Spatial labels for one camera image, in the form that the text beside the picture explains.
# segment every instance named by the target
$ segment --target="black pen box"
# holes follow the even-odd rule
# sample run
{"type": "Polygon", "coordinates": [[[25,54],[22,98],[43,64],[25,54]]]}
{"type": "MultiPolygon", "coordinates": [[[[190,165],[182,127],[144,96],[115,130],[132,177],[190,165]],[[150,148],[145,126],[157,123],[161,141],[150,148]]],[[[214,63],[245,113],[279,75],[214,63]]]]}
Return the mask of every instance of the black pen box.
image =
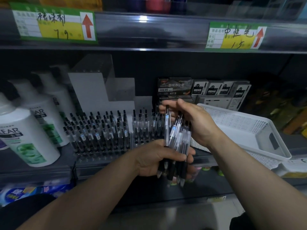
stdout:
{"type": "Polygon", "coordinates": [[[158,78],[158,95],[189,95],[192,85],[190,77],[158,78]]]}

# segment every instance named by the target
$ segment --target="bundle of pens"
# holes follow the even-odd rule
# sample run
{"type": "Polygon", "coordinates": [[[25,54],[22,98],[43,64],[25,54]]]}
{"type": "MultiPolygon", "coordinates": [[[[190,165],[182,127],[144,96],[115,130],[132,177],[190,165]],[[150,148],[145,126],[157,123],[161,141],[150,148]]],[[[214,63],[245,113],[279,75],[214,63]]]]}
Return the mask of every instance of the bundle of pens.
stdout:
{"type": "MultiPolygon", "coordinates": [[[[179,111],[174,125],[171,128],[171,114],[169,107],[166,106],[165,112],[165,133],[164,133],[164,147],[173,148],[174,150],[188,156],[188,150],[191,141],[191,123],[185,121],[184,116],[179,111]]],[[[177,183],[184,186],[187,175],[188,164],[185,161],[171,161],[163,159],[159,163],[158,178],[163,174],[167,177],[168,187],[171,185],[173,178],[176,177],[177,183]]]]}
{"type": "Polygon", "coordinates": [[[84,112],[83,115],[77,113],[77,120],[70,113],[73,121],[65,118],[64,131],[75,153],[80,156],[79,161],[82,161],[82,157],[85,157],[86,160],[89,158],[92,160],[113,159],[130,149],[126,112],[124,111],[122,118],[120,111],[117,111],[117,121],[112,111],[110,115],[106,111],[103,119],[99,111],[97,114],[95,118],[92,112],[89,117],[84,112]]]}
{"type": "Polygon", "coordinates": [[[137,147],[150,140],[159,139],[164,135],[164,124],[162,114],[155,113],[152,109],[151,116],[148,116],[147,110],[145,113],[140,113],[136,116],[133,110],[132,125],[134,131],[134,146],[137,147]]]}

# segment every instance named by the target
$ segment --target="hand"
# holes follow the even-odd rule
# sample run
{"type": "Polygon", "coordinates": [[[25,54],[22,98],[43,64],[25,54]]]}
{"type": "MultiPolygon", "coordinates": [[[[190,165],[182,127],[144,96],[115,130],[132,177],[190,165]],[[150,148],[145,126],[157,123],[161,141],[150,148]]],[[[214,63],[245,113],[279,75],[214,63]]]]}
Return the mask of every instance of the hand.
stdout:
{"type": "MultiPolygon", "coordinates": [[[[143,146],[137,147],[131,152],[134,153],[135,167],[139,176],[153,176],[157,174],[159,161],[163,158],[168,158],[175,161],[184,161],[186,155],[179,153],[171,148],[163,147],[163,139],[157,139],[143,146]]],[[[188,163],[193,162],[193,156],[195,150],[189,148],[189,154],[187,158],[188,163]]],[[[188,166],[187,179],[191,178],[191,174],[195,173],[194,166],[188,166]]]]}
{"type": "Polygon", "coordinates": [[[161,114],[165,114],[166,105],[172,111],[172,121],[177,117],[178,111],[181,111],[185,119],[191,122],[192,137],[200,145],[208,147],[214,138],[224,134],[215,124],[209,113],[200,106],[185,102],[180,98],[177,101],[164,100],[162,105],[159,106],[161,114]]]}

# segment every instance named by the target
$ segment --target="person's right arm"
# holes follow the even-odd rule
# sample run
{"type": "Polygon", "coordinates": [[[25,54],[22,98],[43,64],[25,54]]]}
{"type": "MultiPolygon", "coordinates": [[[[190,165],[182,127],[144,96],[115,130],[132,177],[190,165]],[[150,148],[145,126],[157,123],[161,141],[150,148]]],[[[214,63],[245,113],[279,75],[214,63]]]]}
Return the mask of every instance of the person's right arm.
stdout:
{"type": "Polygon", "coordinates": [[[307,229],[307,197],[250,156],[214,123],[201,107],[163,101],[192,123],[192,137],[207,147],[257,229],[307,229]]]}

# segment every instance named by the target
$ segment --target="person's left arm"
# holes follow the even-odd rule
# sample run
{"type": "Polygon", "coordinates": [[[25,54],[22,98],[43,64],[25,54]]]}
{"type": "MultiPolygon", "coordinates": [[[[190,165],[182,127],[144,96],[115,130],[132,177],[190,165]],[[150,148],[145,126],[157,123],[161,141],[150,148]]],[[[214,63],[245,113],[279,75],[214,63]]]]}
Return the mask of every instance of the person's left arm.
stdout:
{"type": "MultiPolygon", "coordinates": [[[[192,163],[195,150],[190,148],[189,153],[187,162],[192,163]]],[[[18,230],[98,229],[134,178],[156,175],[163,158],[184,161],[186,156],[163,147],[163,140],[137,147],[45,206],[18,230]]]]}

